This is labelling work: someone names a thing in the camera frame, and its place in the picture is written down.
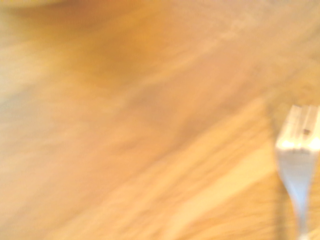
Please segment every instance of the silver fork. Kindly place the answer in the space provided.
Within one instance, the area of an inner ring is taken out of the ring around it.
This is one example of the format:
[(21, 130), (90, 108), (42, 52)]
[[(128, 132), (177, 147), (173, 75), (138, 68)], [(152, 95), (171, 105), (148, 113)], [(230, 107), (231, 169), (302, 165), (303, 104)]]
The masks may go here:
[(315, 106), (292, 106), (277, 138), (278, 172), (291, 198), (298, 240), (308, 240), (308, 195), (320, 150), (320, 112)]

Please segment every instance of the wood grain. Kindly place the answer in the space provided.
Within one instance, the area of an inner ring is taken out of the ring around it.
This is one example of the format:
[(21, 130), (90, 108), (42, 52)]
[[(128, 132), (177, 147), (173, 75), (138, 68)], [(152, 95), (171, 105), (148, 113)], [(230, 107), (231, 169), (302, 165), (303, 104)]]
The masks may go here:
[[(0, 239), (285, 240), (288, 106), (320, 1), (67, 0), (0, 14)], [(309, 228), (320, 239), (320, 175)]]

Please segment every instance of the wooden table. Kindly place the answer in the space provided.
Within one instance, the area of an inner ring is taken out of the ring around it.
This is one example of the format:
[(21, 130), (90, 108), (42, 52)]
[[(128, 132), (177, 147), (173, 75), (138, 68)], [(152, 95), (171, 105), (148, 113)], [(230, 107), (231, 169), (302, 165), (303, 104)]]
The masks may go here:
[[(2, 9), (0, 239), (294, 239), (274, 123), (283, 103), (320, 103), (319, 12), (314, 0)], [(316, 172), (312, 240), (319, 194)]]

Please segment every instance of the fork handle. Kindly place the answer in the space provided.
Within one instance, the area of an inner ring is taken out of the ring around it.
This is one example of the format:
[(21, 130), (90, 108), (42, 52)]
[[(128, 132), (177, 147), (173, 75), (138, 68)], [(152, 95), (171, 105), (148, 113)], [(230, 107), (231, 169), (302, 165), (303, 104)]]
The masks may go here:
[(295, 205), (295, 211), (297, 216), (297, 224), (299, 228), (299, 237), (298, 240), (307, 240), (308, 238), (308, 224), (307, 224), (307, 212), (308, 212), (308, 204), (307, 197), (304, 199), (300, 198), (299, 200), (293, 200), (293, 204)]

